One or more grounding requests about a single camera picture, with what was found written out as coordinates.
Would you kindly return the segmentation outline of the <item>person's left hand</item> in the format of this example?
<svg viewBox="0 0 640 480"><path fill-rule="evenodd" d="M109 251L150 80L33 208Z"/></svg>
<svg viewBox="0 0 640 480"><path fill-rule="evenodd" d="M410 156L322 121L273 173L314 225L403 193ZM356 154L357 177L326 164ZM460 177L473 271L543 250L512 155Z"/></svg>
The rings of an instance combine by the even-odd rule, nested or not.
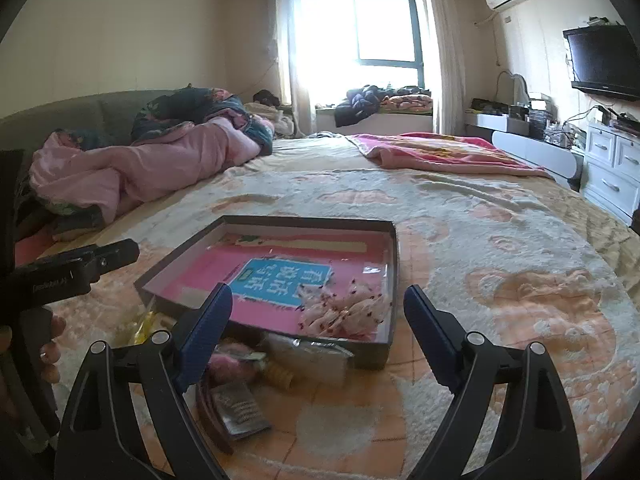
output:
<svg viewBox="0 0 640 480"><path fill-rule="evenodd" d="M66 329L65 318L58 315L52 315L51 318L51 337L52 339L44 344L40 350L40 360L43 362L41 370L41 378L50 385L55 385L61 380L60 372L56 363L60 360L61 350L56 342L56 338L62 336ZM1 411L7 414L9 418L18 419L17 408L8 391L6 382L1 379Z"/></svg>

